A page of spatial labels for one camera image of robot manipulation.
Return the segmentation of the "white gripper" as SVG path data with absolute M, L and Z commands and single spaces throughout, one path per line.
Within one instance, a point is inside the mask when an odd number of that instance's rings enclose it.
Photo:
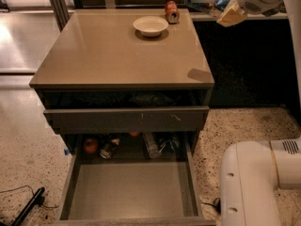
M 279 12 L 283 0 L 231 0 L 217 22 L 224 27 L 239 24 L 252 15 L 272 16 Z

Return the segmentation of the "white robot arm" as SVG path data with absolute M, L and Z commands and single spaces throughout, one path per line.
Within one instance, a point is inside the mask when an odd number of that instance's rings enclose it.
M 234 24 L 283 4 L 296 75 L 301 76 L 301 0 L 230 0 L 222 18 Z M 301 137 L 245 141 L 225 150 L 220 167 L 221 226 L 281 226 L 275 191 L 301 186 Z

